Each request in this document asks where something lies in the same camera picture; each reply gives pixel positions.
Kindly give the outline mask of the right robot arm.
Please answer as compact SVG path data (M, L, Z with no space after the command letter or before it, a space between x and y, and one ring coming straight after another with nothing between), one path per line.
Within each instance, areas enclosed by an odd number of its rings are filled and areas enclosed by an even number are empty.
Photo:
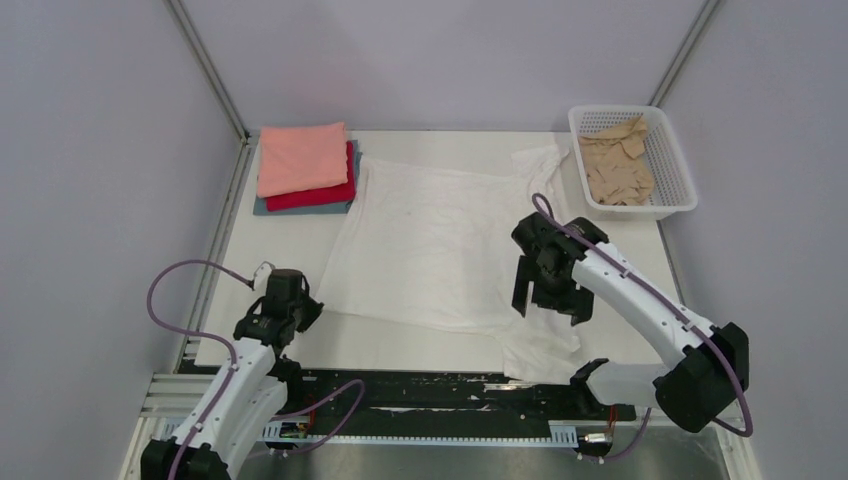
M617 404L657 408L681 429L698 433L710 423L730 429L719 416L738 403L744 426L732 431L752 435L745 398L749 340L738 325L718 327L674 303L586 218L562 225L536 212L519 221L511 238L522 252L512 297L519 314L535 305L568 315L577 326L592 318L600 299L661 359L658 364L618 364L608 358L585 363L570 378L577 413L592 418Z

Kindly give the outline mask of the white t-shirt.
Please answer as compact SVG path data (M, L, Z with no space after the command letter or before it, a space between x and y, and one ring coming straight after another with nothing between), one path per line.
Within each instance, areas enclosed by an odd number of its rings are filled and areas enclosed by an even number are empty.
M511 304L521 254L511 233L551 194L555 146L516 152L494 176L364 157L360 189L317 295L331 311L498 341L506 375L565 384L580 340L565 316Z

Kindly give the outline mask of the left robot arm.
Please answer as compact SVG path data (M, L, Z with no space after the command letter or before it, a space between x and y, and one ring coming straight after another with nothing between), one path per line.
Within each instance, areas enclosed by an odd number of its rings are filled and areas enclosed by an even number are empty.
M305 275L263 263L252 279L229 276L264 294L246 311L226 339L228 352L199 403L164 440L152 440L141 454L143 479L234 479L265 425L279 411L297 412L306 399L299 363L283 355L295 335L321 315Z

